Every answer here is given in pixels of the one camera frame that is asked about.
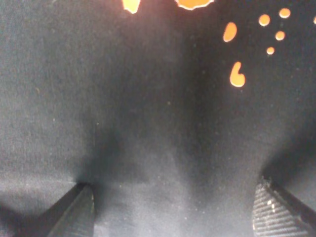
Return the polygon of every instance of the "dark surface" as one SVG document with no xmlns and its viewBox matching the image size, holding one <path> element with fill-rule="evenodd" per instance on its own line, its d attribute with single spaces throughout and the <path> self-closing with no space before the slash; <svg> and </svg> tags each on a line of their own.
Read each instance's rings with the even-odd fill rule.
<svg viewBox="0 0 316 237">
<path fill-rule="evenodd" d="M 303 0 L 142 0 L 135 15 L 119 0 L 0 1 L 1 234 L 77 181 L 93 184 L 96 237 L 252 236 L 261 174 L 316 209 L 315 15 Z"/>
</svg>

